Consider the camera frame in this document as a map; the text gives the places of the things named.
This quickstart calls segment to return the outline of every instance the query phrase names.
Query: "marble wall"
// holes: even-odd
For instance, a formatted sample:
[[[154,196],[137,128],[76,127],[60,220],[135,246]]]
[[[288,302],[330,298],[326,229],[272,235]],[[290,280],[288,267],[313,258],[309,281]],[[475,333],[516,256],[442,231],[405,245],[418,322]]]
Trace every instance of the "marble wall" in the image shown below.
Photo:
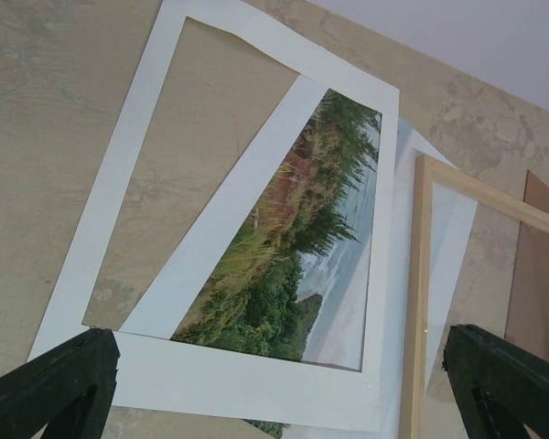
[[[549,112],[307,2],[248,3],[399,88],[402,117],[463,171],[517,198],[527,169],[549,186]],[[158,4],[0,1],[0,375],[27,358]],[[449,324],[502,333],[517,234],[479,208]],[[423,410],[424,437],[465,437],[438,365]],[[113,408],[105,437],[265,436],[239,420]]]

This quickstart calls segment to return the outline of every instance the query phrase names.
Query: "landscape photograph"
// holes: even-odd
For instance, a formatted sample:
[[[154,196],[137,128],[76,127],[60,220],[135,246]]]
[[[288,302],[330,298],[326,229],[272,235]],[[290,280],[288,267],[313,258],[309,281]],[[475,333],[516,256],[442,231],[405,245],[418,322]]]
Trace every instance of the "landscape photograph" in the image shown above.
[[[381,124],[328,90],[174,341],[357,369],[318,354],[350,289],[366,295]]]

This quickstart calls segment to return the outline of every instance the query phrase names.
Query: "light wood frame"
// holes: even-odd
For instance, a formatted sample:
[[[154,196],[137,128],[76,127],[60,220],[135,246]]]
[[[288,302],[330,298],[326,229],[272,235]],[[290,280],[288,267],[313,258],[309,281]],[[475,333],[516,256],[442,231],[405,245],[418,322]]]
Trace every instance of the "light wood frame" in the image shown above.
[[[402,439],[417,439],[421,431],[421,403],[425,394],[431,217],[435,183],[549,234],[548,213],[428,155],[417,158],[399,434]]]

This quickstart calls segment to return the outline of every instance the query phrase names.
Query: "picture frame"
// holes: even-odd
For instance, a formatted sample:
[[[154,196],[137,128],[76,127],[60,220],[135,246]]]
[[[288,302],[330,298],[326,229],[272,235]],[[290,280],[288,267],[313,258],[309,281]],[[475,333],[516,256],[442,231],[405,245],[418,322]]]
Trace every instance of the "picture frame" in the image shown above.
[[[162,3],[29,358],[87,329],[81,323],[83,315],[186,18],[233,33],[296,70],[300,76],[242,155],[242,164],[260,158],[261,166],[257,169],[261,172],[250,175],[250,180],[249,176],[241,178],[234,170],[230,172],[217,197],[206,207],[209,210],[204,210],[206,214],[199,216],[197,226],[192,227],[188,237],[179,244],[181,250],[176,252],[177,257],[172,258],[172,262],[169,260],[170,269],[159,274],[164,281],[156,284],[161,287],[145,293],[136,314],[129,317],[121,330],[114,331],[121,357],[113,405],[377,431],[381,424],[386,253],[390,247],[387,237],[392,214],[399,93],[237,0],[165,0]],[[305,122],[305,119],[301,122],[302,118],[311,114],[327,88],[382,114],[371,239],[370,276],[375,288],[374,294],[367,297],[361,370],[334,369],[169,341],[169,329],[178,324],[178,314],[167,312],[167,302],[158,305],[159,300],[173,300],[167,295],[167,286],[174,281],[172,269],[192,255],[203,256],[208,249],[194,244],[199,244],[200,239],[205,238],[204,233],[215,224],[211,221],[212,206],[223,206],[232,193],[248,187],[249,181],[254,183],[252,178],[258,178],[260,181],[255,183],[252,193],[229,206],[233,222],[227,230],[221,230],[224,233],[221,242],[227,244],[227,234],[235,233],[235,221],[243,216],[245,209],[252,207],[253,199],[262,192],[261,185],[265,186],[272,176],[269,173],[277,165],[276,158],[284,152],[280,147],[273,147],[271,136],[274,132],[284,133],[278,140],[288,150],[291,146],[288,139],[296,138],[301,123]],[[307,103],[299,112],[290,114],[289,107],[297,99]],[[185,255],[183,248],[188,249]],[[198,282],[209,266],[210,263],[199,265],[189,271]],[[183,304],[178,309],[183,313],[187,311]]]
[[[464,174],[428,155],[415,163],[414,205],[409,273],[409,299],[404,342],[400,434],[421,434],[425,394],[427,308],[429,297],[431,222],[434,184],[442,185],[491,209],[549,234],[549,214]]]
[[[381,412],[382,427],[376,433],[361,434],[290,425],[291,437],[363,438],[380,439],[399,436],[402,399],[404,335],[408,298],[409,256],[413,222],[414,167],[420,155],[430,155],[449,166],[451,162],[418,133],[411,124],[399,119],[396,147],[396,165],[393,188],[393,224],[391,227],[391,254],[389,262],[388,291],[386,301],[383,348]],[[468,246],[469,234],[476,214],[477,202],[463,197],[445,187],[436,187],[433,200],[431,282],[427,350],[425,368],[430,375],[437,358],[441,334],[447,322],[447,311],[463,256]]]

